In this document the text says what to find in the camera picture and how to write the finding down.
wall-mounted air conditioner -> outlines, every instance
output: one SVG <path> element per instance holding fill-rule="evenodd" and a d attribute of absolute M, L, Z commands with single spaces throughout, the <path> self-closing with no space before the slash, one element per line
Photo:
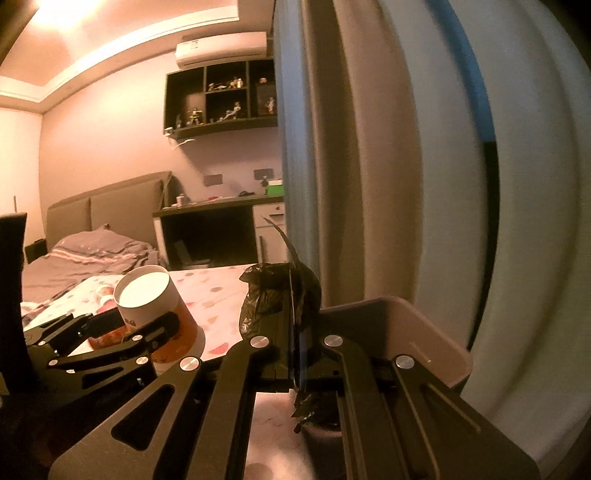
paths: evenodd
<path fill-rule="evenodd" d="M 264 59 L 267 32 L 230 33 L 186 41 L 177 45 L 174 56 L 182 69 L 226 59 Z"/>

gray upholstered headboard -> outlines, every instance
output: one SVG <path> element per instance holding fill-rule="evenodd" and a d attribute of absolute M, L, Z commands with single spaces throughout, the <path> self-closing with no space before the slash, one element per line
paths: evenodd
<path fill-rule="evenodd" d="M 176 195 L 172 178 L 170 171 L 151 173 L 54 203 L 47 209 L 47 249 L 67 235 L 105 223 L 120 235 L 156 247 L 152 212 L 171 205 Z"/>

striped bedding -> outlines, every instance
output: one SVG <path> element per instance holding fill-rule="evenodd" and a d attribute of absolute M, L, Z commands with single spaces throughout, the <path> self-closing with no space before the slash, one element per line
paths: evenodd
<path fill-rule="evenodd" d="M 125 274 L 151 264 L 158 264 L 158 253 L 150 244 L 107 229 L 65 237 L 51 252 L 24 268 L 23 326 L 89 277 Z"/>

orange printed cup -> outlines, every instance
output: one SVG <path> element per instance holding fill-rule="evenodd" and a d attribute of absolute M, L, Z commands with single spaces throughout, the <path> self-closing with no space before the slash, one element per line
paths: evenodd
<path fill-rule="evenodd" d="M 205 347 L 203 329 L 195 322 L 165 268 L 146 265 L 132 270 L 119 281 L 113 295 L 130 331 L 143 327 L 167 312 L 177 314 L 178 332 L 152 353 L 155 364 L 169 364 L 188 353 L 201 356 Z"/>

polka dot bedsheet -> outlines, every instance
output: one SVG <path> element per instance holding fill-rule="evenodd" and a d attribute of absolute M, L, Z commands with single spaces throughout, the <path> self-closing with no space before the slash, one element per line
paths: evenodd
<path fill-rule="evenodd" d="M 248 284 L 238 280 L 248 265 L 172 271 L 181 297 L 205 332 L 202 359 L 224 355 L 242 340 L 238 322 Z M 26 328 L 42 325 L 66 313 L 74 317 L 95 313 L 99 308 L 95 291 L 101 283 L 113 286 L 123 275 L 90 277 L 53 302 Z M 88 342 L 73 354 L 90 351 Z M 246 456 L 245 480 L 312 480 L 311 460 L 304 439 L 295 434 L 291 418 L 293 395 L 259 393 L 256 396 L 251 436 Z"/>

